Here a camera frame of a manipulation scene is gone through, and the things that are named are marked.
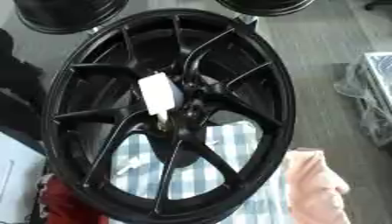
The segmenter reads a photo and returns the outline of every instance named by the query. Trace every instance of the plastic bag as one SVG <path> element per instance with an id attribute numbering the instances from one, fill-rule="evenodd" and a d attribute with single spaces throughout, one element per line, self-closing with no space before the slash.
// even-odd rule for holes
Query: plastic bag
<path id="1" fill-rule="evenodd" d="M 392 140 L 392 113 L 388 99 L 380 94 L 384 91 L 388 97 L 392 89 L 392 53 L 365 54 L 347 67 L 345 76 L 334 83 L 334 88 L 339 94 L 356 100 L 360 126 L 376 145 L 383 146 Z"/>

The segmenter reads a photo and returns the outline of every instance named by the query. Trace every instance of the pink cloth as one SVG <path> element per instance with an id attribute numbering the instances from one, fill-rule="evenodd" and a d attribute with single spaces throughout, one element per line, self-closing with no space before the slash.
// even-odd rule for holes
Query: pink cloth
<path id="1" fill-rule="evenodd" d="M 285 157 L 289 206 L 297 224 L 349 224 L 342 194 L 348 184 L 326 164 L 322 150 L 299 149 Z"/>

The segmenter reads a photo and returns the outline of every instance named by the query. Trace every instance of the black alloy wheel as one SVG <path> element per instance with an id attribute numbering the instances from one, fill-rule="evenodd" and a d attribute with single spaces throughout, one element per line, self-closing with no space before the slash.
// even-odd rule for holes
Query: black alloy wheel
<path id="1" fill-rule="evenodd" d="M 165 129 L 148 115 L 137 85 L 155 72 L 165 72 L 185 95 Z M 263 130 L 238 172 L 200 137 L 214 125 L 210 117 L 222 110 L 246 116 Z M 202 10 L 154 10 L 115 22 L 82 44 L 56 75 L 43 120 L 55 174 L 109 217 L 128 223 L 215 223 L 281 163 L 293 134 L 294 91 L 283 62 L 243 22 Z M 113 153 L 137 134 L 149 138 L 164 163 L 155 199 L 110 183 Z M 87 143 L 89 138 L 97 144 Z M 169 199 L 174 170 L 195 158 L 216 167 L 224 183 L 188 199 Z"/>
<path id="2" fill-rule="evenodd" d="M 277 17 L 291 14 L 309 6 L 314 0 L 216 0 L 218 3 L 243 14 L 259 17 Z"/>
<path id="3" fill-rule="evenodd" d="M 27 27 L 48 34 L 92 29 L 117 15 L 128 0 L 14 0 Z"/>

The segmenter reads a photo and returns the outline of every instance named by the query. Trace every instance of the blue and white checkered fabric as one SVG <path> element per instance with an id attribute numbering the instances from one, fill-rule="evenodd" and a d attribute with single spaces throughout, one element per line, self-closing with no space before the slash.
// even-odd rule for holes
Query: blue and white checkered fabric
<path id="1" fill-rule="evenodd" d="M 208 127 L 206 144 L 239 171 L 256 149 L 256 128 L 251 122 L 245 121 Z M 113 158 L 112 183 L 115 186 L 139 197 L 155 198 L 164 166 L 152 152 L 145 136 L 132 136 L 127 139 Z M 116 175 L 124 166 L 129 165 L 130 161 L 136 161 L 134 167 L 123 175 Z M 206 193 L 222 184 L 223 180 L 218 170 L 201 158 L 186 168 L 175 170 L 169 198 L 178 200 Z M 220 223 L 291 223 L 282 169 L 278 168 L 257 193 Z"/>

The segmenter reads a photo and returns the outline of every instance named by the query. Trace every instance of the white tag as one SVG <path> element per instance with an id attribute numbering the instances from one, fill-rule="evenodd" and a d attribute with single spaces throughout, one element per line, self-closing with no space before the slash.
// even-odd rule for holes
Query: white tag
<path id="1" fill-rule="evenodd" d="M 183 101 L 183 94 L 165 73 L 142 78 L 138 83 L 151 116 L 161 114 L 165 118 L 169 109 L 178 107 Z"/>

